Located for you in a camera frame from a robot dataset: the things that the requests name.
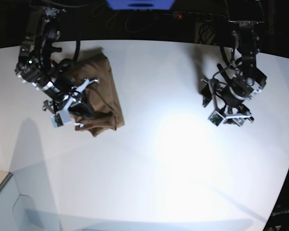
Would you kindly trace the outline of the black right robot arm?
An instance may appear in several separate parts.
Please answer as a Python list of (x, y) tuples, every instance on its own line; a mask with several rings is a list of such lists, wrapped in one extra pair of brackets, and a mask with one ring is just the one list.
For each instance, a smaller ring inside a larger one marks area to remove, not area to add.
[(75, 67), (81, 41), (76, 40), (72, 58), (56, 62), (51, 55), (62, 52), (54, 47), (61, 34), (59, 15), (61, 9), (39, 6), (29, 15), (25, 38), (20, 45), (15, 74), (23, 83), (33, 85), (48, 96), (43, 102), (42, 110), (51, 113), (51, 122), (55, 128), (72, 122), (73, 116), (93, 119), (95, 110), (91, 106), (85, 90), (97, 78), (85, 78), (80, 83), (71, 80), (67, 73)]

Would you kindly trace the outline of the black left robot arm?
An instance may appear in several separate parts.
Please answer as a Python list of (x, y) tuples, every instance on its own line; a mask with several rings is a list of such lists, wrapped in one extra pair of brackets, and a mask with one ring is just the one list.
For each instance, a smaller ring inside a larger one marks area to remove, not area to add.
[(257, 68), (256, 55), (259, 37), (254, 31), (255, 22), (236, 21), (233, 30), (234, 46), (228, 59), (224, 47), (220, 47), (226, 64), (217, 65), (218, 72), (212, 78), (203, 78), (201, 90), (202, 106), (213, 103), (214, 110), (208, 120), (215, 126), (233, 124), (242, 126), (245, 121), (253, 122), (250, 109), (244, 102), (261, 93), (266, 86), (267, 76)]

